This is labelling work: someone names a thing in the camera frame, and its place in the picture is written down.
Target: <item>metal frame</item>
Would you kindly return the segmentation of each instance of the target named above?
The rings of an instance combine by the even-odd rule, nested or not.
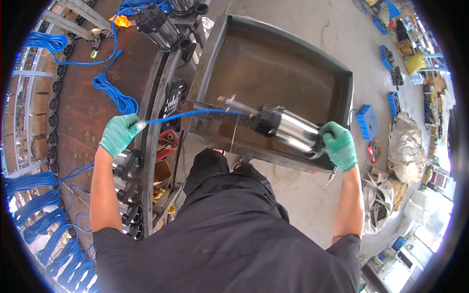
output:
[[[204,96],[210,81],[215,58],[221,48],[226,31],[228,27],[231,26],[239,29],[250,30],[253,33],[259,35],[262,34],[276,39],[277,41],[287,44],[307,56],[311,56],[313,58],[320,57],[321,61],[327,67],[332,68],[338,75],[343,74],[343,82],[338,91],[340,99],[338,100],[337,108],[334,110],[334,113],[337,118],[340,118],[337,122],[343,127],[347,126],[353,96],[352,72],[341,62],[305,40],[269,24],[239,15],[222,15],[215,21],[210,37],[207,40],[206,47],[200,57],[198,67],[189,90],[188,100],[201,103],[204,102]],[[276,165],[282,165],[310,173],[327,172],[327,170],[333,170],[334,168],[334,165],[330,162],[327,156],[321,156],[316,160],[309,160],[306,157],[294,156],[276,150],[267,151],[252,143],[241,141],[234,141],[231,146],[231,139],[211,135],[206,132],[196,132],[196,123],[194,123],[195,121],[192,121],[192,119],[183,118],[182,128],[194,134],[200,141],[209,147],[224,150],[229,150],[232,147],[233,152],[236,154],[247,155]]]

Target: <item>shoe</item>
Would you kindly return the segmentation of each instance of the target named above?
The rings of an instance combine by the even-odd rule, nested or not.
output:
[[[241,156],[239,160],[233,165],[233,170],[236,170],[237,166],[243,165],[243,164],[251,164],[252,158],[247,157],[247,156]]]

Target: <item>blue plastic box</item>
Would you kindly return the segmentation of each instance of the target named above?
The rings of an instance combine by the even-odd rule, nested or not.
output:
[[[386,58],[386,46],[381,45],[379,46],[379,56],[381,57],[381,63],[383,63],[384,67],[386,67],[387,70],[393,70],[393,66],[387,61]]]
[[[391,111],[391,117],[396,118],[397,114],[401,112],[401,106],[399,105],[399,102],[396,103],[395,100],[399,101],[399,97],[397,96],[397,92],[390,92],[387,95],[387,101],[389,103],[389,109]]]
[[[363,105],[355,114],[364,140],[372,141],[379,132],[379,124],[371,105]]]
[[[373,15],[373,22],[375,23],[376,27],[378,28],[378,30],[379,30],[383,35],[387,35],[386,29],[383,28],[383,26],[379,23],[378,18],[376,17],[376,15]]]

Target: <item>cardboard box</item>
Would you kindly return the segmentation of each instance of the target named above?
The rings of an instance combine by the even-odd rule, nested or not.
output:
[[[48,94],[51,87],[52,78],[48,76],[40,76],[35,79],[35,93]]]
[[[13,115],[5,114],[3,118],[3,135],[11,135],[15,131],[15,121]]]
[[[30,110],[34,114],[46,114],[49,107],[49,94],[32,94]]]
[[[47,138],[45,135],[36,135],[31,138],[32,154],[36,158],[47,157]]]
[[[31,119],[31,131],[35,135],[45,134],[45,126],[47,124],[46,114],[33,114]]]

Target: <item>left hand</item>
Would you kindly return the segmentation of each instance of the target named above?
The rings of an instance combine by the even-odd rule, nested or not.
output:
[[[147,124],[136,123],[138,116],[136,114],[114,116],[106,124],[103,138],[99,142],[111,157],[117,156],[132,141],[132,139],[142,131]]]

